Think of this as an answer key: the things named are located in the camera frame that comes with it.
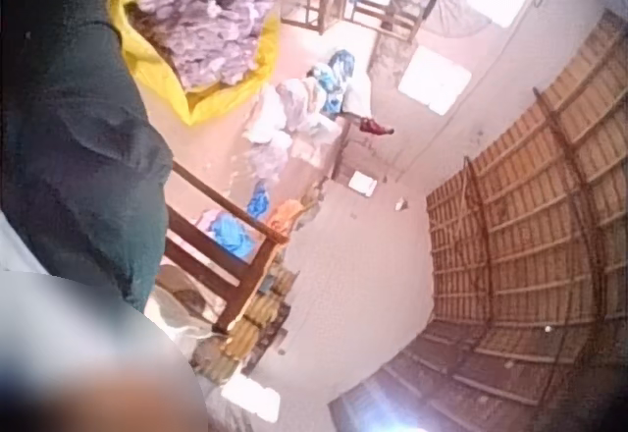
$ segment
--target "purple fabric pile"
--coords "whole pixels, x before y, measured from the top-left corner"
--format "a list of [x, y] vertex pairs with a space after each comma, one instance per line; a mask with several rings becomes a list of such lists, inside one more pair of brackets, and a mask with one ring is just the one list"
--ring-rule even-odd
[[188, 91], [234, 85], [255, 70], [259, 36], [274, 0], [137, 0], [133, 26]]

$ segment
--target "green cloth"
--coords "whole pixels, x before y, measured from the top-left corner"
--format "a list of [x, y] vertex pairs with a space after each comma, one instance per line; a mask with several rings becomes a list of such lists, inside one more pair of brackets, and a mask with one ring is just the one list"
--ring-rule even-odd
[[172, 153], [105, 0], [2, 0], [2, 35], [2, 210], [50, 274], [143, 310]]

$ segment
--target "red shoe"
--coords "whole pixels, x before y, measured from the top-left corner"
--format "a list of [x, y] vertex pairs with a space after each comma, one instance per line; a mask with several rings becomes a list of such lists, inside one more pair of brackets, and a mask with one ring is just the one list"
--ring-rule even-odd
[[391, 135], [394, 133], [394, 128], [378, 125], [373, 118], [362, 118], [360, 121], [360, 131], [370, 135]]

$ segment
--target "yellow bag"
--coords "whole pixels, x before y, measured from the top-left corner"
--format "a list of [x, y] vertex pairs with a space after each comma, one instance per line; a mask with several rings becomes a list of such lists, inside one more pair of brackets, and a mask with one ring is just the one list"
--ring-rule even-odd
[[279, 48], [280, 20], [271, 14], [259, 40], [257, 70], [249, 72], [234, 86], [218, 83], [202, 91], [185, 93], [172, 68], [129, 23], [125, 8], [134, 1], [107, 0], [111, 21], [122, 35], [127, 67], [137, 81], [168, 101], [187, 125], [225, 115], [254, 95], [273, 73]]

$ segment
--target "wooden roof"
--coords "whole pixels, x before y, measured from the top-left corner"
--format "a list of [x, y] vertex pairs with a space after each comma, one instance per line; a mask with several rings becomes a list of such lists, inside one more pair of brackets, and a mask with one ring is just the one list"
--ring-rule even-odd
[[[628, 365], [627, 46], [606, 12], [523, 116], [428, 196], [433, 320], [330, 403], [340, 432], [541, 430], [569, 391], [612, 387]], [[573, 407], [570, 432], [591, 416]]]

